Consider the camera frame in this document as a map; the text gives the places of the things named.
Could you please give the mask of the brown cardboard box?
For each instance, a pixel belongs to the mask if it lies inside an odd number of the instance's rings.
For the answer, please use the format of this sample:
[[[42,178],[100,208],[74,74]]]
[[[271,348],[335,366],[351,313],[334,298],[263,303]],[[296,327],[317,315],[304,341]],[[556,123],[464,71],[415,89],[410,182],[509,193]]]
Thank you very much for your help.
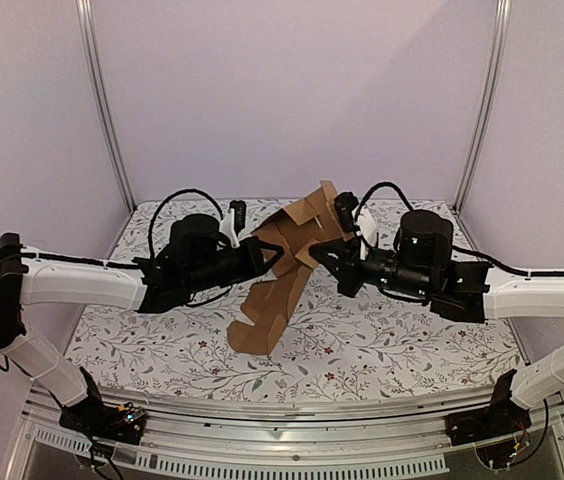
[[[270,354],[291,319],[304,288],[318,262],[309,248],[333,240],[349,240],[335,211],[338,195],[332,181],[322,180],[320,187],[263,220],[254,236],[284,248],[284,254],[272,267],[273,280],[254,283],[241,305],[250,325],[234,321],[228,326],[229,346],[238,353]]]

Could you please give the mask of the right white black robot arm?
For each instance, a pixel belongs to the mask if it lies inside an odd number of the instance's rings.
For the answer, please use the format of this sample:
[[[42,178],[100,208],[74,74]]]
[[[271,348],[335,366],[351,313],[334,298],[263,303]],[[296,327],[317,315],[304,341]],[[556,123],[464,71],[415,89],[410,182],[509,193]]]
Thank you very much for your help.
[[[337,281],[337,291],[353,298],[365,285],[383,295],[429,307],[439,317],[460,323],[513,318],[564,318],[564,270],[522,271],[474,254],[452,258],[453,225],[428,210],[401,219],[392,249],[377,244],[370,215],[361,225],[345,222],[349,240],[310,247],[309,254]],[[514,424],[518,409],[529,410],[564,388],[564,345],[542,359],[515,369],[496,383],[491,405],[479,427],[499,436]]]

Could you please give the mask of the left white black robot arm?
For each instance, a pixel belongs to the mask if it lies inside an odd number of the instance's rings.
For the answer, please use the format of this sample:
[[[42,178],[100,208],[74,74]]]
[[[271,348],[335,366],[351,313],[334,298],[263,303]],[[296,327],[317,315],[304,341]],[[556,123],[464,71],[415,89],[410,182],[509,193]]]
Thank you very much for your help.
[[[26,325],[22,308],[34,304],[117,307],[162,314],[194,307],[194,296],[268,273],[283,247],[255,236],[239,239],[241,225],[193,214],[177,221],[160,252],[129,263],[70,257],[24,246],[15,233],[0,237],[0,353],[70,410],[90,434],[110,426],[85,371],[68,361],[43,335]]]

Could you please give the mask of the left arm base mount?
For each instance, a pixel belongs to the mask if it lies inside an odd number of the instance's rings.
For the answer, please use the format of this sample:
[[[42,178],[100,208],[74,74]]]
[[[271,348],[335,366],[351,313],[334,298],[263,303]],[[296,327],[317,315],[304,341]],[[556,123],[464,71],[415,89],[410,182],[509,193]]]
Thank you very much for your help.
[[[107,406],[92,376],[83,367],[79,370],[86,381],[87,397],[74,406],[63,406],[59,425],[87,438],[139,445],[148,418],[146,409],[132,402]]]

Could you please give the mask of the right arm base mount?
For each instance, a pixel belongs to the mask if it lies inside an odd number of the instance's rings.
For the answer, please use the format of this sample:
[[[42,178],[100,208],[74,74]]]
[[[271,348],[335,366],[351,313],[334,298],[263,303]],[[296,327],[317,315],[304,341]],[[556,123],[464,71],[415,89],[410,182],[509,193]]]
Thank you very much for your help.
[[[512,434],[531,426],[529,410],[511,400],[516,373],[510,370],[497,380],[487,406],[444,417],[445,434],[453,446]]]

